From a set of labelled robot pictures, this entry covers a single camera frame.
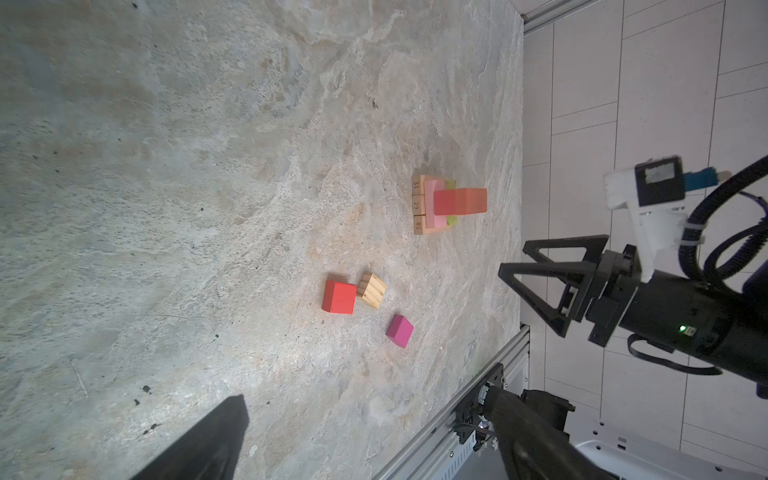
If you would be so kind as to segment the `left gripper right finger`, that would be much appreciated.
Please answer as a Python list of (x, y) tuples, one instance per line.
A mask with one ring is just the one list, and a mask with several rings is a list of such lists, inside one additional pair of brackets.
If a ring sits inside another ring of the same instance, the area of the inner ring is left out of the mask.
[(608, 479), (519, 396), (491, 386), (484, 401), (508, 475), (520, 479)]

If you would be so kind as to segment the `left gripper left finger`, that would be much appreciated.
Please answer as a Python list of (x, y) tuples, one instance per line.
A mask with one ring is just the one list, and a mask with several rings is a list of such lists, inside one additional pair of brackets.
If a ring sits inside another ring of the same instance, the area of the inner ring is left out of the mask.
[(133, 479), (232, 480), (248, 424), (244, 396), (230, 396)]

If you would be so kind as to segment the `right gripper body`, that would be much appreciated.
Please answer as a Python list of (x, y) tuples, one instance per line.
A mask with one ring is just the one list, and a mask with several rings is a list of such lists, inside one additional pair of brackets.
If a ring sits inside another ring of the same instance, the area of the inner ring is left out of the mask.
[(669, 353), (680, 351), (713, 366), (750, 364), (749, 280), (740, 290), (732, 290), (656, 271), (643, 283), (633, 245), (626, 246), (617, 259), (619, 267), (607, 284), (588, 297), (585, 317), (593, 323), (590, 342), (605, 346), (614, 331), (623, 328), (631, 333), (630, 354), (650, 363), (673, 364), (636, 350), (635, 342)]

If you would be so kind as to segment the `orange wood block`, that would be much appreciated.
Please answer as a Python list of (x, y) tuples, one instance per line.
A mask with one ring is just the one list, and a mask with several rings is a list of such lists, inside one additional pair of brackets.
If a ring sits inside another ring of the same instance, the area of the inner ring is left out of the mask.
[(462, 188), (456, 190), (457, 215), (475, 215), (488, 211), (486, 188)]

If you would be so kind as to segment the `lime green block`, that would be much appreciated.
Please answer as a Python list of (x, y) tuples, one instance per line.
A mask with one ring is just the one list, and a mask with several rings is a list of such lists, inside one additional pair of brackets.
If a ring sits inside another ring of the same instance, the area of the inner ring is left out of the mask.
[[(457, 187), (457, 182), (455, 179), (446, 179), (445, 180), (445, 189), (446, 190), (455, 190)], [(453, 212), (455, 211), (455, 195), (451, 194), (448, 195), (448, 199), (444, 201), (444, 205), (449, 209), (450, 215), (446, 216), (446, 223), (448, 226), (455, 226), (458, 223), (458, 217), (456, 215), (453, 215)]]

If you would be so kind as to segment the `red arch block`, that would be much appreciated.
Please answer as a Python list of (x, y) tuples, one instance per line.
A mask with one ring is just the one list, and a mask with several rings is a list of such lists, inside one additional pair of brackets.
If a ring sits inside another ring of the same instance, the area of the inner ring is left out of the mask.
[(433, 194), (433, 211), (437, 216), (458, 216), (462, 214), (460, 189), (437, 190)]

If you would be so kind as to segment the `magenta cube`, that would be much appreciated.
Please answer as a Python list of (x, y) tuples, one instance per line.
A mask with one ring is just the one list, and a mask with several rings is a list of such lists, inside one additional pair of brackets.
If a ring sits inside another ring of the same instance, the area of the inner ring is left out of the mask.
[(395, 314), (386, 336), (397, 346), (405, 349), (414, 332), (413, 324), (403, 315)]

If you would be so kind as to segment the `pink wood block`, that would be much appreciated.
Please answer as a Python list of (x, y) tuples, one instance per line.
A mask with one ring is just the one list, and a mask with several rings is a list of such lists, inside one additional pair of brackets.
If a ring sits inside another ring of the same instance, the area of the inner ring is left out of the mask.
[(445, 181), (433, 177), (427, 177), (424, 181), (425, 196), (425, 225), (429, 231), (441, 230), (448, 226), (445, 215), (437, 215), (435, 210), (435, 193), (445, 189)]

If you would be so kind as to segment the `small striped wood cube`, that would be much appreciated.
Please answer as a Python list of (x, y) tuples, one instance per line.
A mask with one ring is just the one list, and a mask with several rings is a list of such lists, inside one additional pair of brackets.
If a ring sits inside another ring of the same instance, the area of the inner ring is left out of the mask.
[(366, 305), (379, 309), (386, 293), (387, 285), (372, 272), (365, 273), (357, 287), (357, 297)]

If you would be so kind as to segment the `small red cube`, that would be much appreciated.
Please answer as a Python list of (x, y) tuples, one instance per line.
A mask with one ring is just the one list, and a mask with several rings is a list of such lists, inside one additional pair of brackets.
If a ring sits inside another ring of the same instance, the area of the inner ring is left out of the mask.
[(325, 284), (322, 310), (332, 314), (354, 313), (357, 287), (353, 284), (327, 280)]

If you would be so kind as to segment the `natural wood long block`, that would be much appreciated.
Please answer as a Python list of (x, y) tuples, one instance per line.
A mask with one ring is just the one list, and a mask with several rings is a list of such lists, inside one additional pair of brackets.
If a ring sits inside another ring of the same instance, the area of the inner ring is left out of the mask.
[(452, 228), (451, 225), (445, 225), (439, 228), (429, 228), (426, 226), (426, 216), (419, 215), (413, 217), (413, 232), (415, 235), (430, 235), (443, 231), (448, 231)]

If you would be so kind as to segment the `natural wood plank block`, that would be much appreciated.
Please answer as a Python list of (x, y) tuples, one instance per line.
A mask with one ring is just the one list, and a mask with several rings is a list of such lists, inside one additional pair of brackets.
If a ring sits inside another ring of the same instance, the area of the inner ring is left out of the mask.
[(423, 174), (416, 174), (412, 178), (412, 194), (413, 195), (424, 195), (425, 194), (425, 182), (428, 180), (443, 180), (443, 177), (440, 176), (432, 176), (432, 175), (423, 175)]

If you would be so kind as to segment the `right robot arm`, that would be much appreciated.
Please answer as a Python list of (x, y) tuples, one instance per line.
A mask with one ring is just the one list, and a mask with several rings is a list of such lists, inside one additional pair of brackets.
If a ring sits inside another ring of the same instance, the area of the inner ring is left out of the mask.
[(755, 382), (767, 396), (767, 276), (740, 293), (712, 281), (667, 272), (641, 280), (637, 249), (607, 249), (605, 235), (529, 240), (529, 263), (503, 263), (498, 276), (558, 336), (588, 320), (589, 341), (604, 347), (617, 328), (629, 331), (629, 353), (688, 375), (726, 371)]

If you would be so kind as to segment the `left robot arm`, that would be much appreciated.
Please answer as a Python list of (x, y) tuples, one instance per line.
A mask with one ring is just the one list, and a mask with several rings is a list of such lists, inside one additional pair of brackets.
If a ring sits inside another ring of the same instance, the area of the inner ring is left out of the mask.
[[(249, 423), (231, 396), (137, 473), (139, 479), (233, 478)], [(380, 479), (755, 479), (630, 436), (543, 390), (500, 380), (460, 392), (378, 473)]]

